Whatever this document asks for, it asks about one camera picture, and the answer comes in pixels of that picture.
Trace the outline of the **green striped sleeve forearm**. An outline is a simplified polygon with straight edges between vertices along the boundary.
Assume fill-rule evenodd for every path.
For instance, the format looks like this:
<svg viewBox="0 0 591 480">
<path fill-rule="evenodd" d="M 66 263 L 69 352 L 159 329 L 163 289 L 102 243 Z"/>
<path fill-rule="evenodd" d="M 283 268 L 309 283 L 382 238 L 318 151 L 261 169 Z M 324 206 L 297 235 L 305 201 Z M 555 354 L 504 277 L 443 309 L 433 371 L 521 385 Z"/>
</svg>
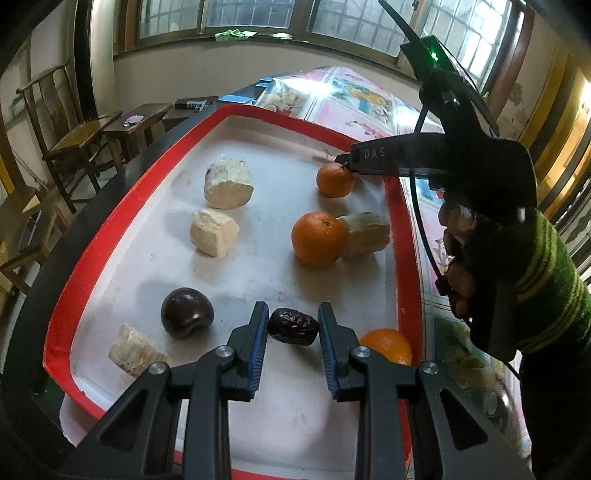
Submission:
<svg viewBox="0 0 591 480">
<path fill-rule="evenodd" d="M 590 476 L 590 293 L 556 229 L 515 231 L 521 397 L 538 479 Z"/>
</svg>

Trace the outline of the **right hand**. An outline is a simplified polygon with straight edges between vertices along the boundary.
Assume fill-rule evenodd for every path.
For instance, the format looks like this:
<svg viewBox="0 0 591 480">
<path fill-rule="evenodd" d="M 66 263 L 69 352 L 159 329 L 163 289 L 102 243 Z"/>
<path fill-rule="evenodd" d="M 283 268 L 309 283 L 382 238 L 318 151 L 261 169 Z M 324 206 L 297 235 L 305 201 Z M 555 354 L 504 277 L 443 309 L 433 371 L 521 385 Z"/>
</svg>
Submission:
<svg viewBox="0 0 591 480">
<path fill-rule="evenodd" d="M 517 353 L 512 233 L 525 224 L 526 213 L 517 208 L 489 218 L 452 201 L 446 201 L 439 213 L 452 257 L 444 275 L 452 312 L 469 326 L 473 345 L 502 362 Z"/>
</svg>

